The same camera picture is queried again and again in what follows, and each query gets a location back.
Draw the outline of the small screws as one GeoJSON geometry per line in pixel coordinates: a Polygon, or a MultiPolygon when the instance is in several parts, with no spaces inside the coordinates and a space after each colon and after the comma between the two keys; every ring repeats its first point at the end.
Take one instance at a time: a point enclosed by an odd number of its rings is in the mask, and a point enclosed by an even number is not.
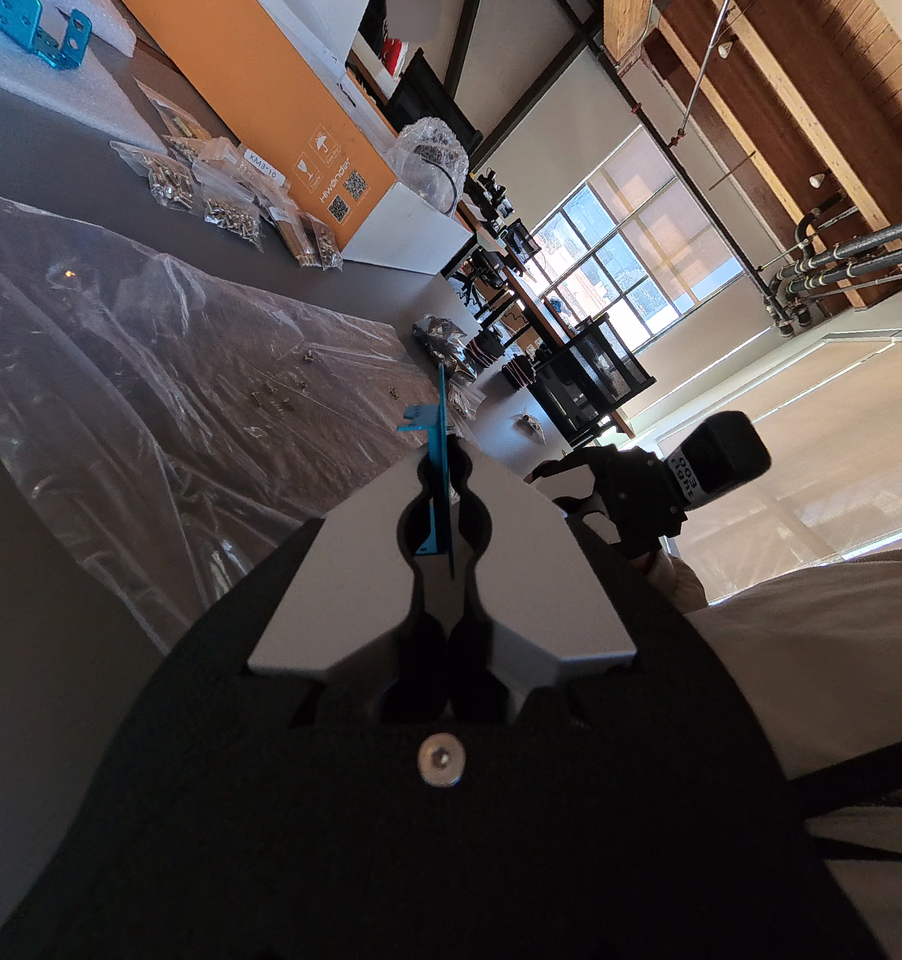
{"type": "Polygon", "coordinates": [[[392,431],[414,366],[373,351],[306,342],[283,355],[245,358],[256,402],[311,426],[392,431]]]}

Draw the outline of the wide teal flat bracket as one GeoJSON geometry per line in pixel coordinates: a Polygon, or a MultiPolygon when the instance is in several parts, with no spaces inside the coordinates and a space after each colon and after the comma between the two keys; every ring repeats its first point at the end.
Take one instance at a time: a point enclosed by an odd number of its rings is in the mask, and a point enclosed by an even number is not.
{"type": "Polygon", "coordinates": [[[38,49],[41,1],[0,1],[0,30],[29,53],[38,49]]]}

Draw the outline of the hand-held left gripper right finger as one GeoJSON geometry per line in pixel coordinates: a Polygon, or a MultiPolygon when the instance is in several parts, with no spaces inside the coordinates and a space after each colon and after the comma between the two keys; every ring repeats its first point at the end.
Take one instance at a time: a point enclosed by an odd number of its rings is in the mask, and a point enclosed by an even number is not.
{"type": "Polygon", "coordinates": [[[635,646],[565,516],[466,440],[459,520],[477,500],[469,596],[489,622],[488,671],[514,697],[630,666],[635,646]]]}

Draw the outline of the grey desk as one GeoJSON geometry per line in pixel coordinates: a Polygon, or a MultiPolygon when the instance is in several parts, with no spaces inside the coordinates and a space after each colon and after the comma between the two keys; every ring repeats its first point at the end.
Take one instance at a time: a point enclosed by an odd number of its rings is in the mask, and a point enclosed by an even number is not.
{"type": "MultiPolygon", "coordinates": [[[[207,273],[393,326],[424,314],[464,325],[439,276],[350,263],[301,270],[267,235],[258,252],[140,196],[104,133],[0,89],[0,196],[103,226],[207,273]]],[[[0,927],[45,867],[102,755],[161,655],[83,570],[0,460],[0,927]]]]}

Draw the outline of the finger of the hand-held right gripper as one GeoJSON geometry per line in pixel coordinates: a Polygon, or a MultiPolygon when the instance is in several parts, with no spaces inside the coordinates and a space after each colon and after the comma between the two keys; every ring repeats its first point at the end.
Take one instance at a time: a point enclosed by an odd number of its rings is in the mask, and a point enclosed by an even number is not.
{"type": "Polygon", "coordinates": [[[559,460],[546,460],[526,476],[526,483],[549,498],[567,517],[601,512],[594,464],[601,465],[598,450],[574,450],[559,460]]]}

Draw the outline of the orange and white cardboard box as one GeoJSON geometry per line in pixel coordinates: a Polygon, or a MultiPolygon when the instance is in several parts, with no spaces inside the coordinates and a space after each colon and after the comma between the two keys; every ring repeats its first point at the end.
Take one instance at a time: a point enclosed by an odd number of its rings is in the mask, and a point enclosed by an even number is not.
{"type": "Polygon", "coordinates": [[[252,154],[331,227],[344,258],[428,276],[474,234],[387,163],[395,140],[310,29],[308,2],[133,1],[132,15],[252,154]]]}

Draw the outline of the person's right forearm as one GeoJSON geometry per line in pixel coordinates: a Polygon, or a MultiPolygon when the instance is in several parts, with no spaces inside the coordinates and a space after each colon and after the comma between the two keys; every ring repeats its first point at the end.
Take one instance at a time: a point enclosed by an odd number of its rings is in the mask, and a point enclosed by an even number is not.
{"type": "Polygon", "coordinates": [[[646,579],[682,614],[688,615],[709,606],[703,584],[682,558],[665,550],[653,554],[646,579]]]}

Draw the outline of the pile of screw bags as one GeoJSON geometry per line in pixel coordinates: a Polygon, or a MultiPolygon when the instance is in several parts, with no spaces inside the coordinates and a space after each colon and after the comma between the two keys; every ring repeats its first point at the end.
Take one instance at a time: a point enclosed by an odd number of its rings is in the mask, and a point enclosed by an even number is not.
{"type": "Polygon", "coordinates": [[[192,214],[258,250],[271,224],[302,268],[341,270],[343,256],[329,225],[300,209],[286,179],[252,150],[213,137],[194,116],[138,81],[164,123],[168,154],[113,141],[112,149],[147,180],[156,202],[192,214]]]}

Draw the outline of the white foam tray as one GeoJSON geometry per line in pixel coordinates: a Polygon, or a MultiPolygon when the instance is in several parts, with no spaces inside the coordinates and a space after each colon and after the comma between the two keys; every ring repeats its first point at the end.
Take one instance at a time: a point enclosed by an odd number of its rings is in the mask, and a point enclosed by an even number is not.
{"type": "MultiPolygon", "coordinates": [[[[89,13],[97,7],[84,3],[68,8],[66,2],[42,2],[42,26],[57,41],[63,39],[73,9],[89,13]]],[[[24,97],[37,106],[54,111],[94,128],[111,140],[165,154],[161,138],[145,121],[127,94],[87,48],[77,69],[59,70],[29,53],[0,30],[0,89],[24,97]]]]}

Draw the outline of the clear plastic bag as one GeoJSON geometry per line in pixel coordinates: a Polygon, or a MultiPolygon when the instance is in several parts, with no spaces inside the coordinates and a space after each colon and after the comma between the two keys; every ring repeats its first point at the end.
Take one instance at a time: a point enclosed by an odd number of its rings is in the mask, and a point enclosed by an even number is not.
{"type": "Polygon", "coordinates": [[[0,197],[0,459],[163,652],[304,521],[417,447],[436,400],[389,325],[215,277],[0,197]],[[392,431],[261,407],[245,358],[305,343],[414,366],[392,431]]]}

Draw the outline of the workbench with dark equipment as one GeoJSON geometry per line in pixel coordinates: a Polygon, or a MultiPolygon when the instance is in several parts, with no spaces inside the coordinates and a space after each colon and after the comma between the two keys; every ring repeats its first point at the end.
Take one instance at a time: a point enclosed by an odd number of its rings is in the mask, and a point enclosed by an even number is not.
{"type": "Polygon", "coordinates": [[[483,366],[510,350],[554,350],[574,333],[543,295],[532,291],[531,269],[540,247],[513,213],[493,170],[467,176],[457,215],[472,235],[442,275],[457,282],[467,307],[477,309],[479,332],[469,352],[483,366]]]}

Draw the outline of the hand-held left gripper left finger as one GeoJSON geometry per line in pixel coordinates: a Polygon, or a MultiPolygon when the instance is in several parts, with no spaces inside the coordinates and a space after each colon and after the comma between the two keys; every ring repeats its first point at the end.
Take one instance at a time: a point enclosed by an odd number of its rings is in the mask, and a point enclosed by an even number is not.
{"type": "Polygon", "coordinates": [[[448,632],[425,609],[407,539],[409,516],[428,504],[427,460],[426,446],[411,450],[326,513],[249,655],[252,675],[380,698],[412,642],[424,642],[425,658],[446,659],[448,632]]]}

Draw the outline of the black insulated ceiling pipe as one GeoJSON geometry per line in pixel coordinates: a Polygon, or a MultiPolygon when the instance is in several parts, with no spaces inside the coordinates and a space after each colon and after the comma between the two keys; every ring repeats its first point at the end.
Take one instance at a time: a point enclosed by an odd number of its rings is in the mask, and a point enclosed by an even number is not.
{"type": "Polygon", "coordinates": [[[804,238],[788,248],[782,258],[802,254],[802,258],[782,267],[769,281],[764,305],[773,324],[783,336],[793,335],[794,326],[805,329],[811,319],[807,304],[835,293],[847,294],[865,287],[902,279],[902,247],[875,252],[884,242],[867,241],[857,248],[861,256],[840,255],[837,246],[814,253],[813,242],[804,238]]]}
{"type": "Polygon", "coordinates": [[[810,274],[830,263],[851,259],[856,255],[864,254],[876,247],[887,245],[899,239],[902,239],[902,222],[831,246],[821,253],[785,267],[779,272],[778,276],[782,280],[788,280],[800,275],[810,274]]]}

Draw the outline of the bubble wrap bundle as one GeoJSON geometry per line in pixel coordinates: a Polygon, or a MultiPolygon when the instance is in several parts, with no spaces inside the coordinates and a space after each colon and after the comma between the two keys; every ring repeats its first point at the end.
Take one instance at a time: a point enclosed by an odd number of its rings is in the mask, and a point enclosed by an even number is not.
{"type": "Polygon", "coordinates": [[[443,120],[424,117],[405,126],[384,157],[398,181],[434,210],[447,217],[456,212],[469,158],[443,120]]]}

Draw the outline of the large grid window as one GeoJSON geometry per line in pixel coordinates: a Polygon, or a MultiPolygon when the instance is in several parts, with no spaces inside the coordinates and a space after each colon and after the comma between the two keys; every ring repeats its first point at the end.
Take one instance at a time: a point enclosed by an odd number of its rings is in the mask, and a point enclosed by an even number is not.
{"type": "Polygon", "coordinates": [[[636,352],[743,273],[637,128],[533,235],[531,290],[575,330],[607,313],[636,352]]]}

